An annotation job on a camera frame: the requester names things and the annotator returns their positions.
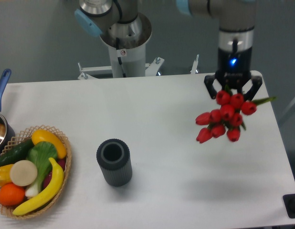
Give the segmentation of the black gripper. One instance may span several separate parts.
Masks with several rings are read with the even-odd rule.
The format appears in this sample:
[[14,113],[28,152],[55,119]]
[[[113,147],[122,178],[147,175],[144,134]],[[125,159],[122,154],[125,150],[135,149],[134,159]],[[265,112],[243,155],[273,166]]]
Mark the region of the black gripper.
[[214,88],[213,83],[217,81],[224,89],[229,86],[241,92],[243,86],[251,79],[252,86],[244,96],[244,100],[251,101],[260,87],[263,79],[261,76],[252,76],[250,74],[250,65],[252,57],[252,48],[242,52],[232,53],[218,49],[218,69],[213,75],[204,77],[204,84],[211,99],[216,99],[218,91]]

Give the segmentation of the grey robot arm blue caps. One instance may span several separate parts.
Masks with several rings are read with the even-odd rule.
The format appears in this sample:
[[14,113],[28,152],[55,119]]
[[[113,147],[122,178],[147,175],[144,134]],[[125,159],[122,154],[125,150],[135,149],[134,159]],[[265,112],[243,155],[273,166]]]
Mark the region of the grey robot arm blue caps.
[[[208,15],[219,20],[218,68],[204,83],[211,98],[213,82],[242,93],[252,82],[245,100],[252,100],[262,85],[250,72],[255,13],[254,0],[179,0],[178,10],[186,15]],[[108,47],[115,78],[147,76],[146,43],[152,34],[149,19],[138,11],[136,0],[81,0],[75,18],[91,36]]]

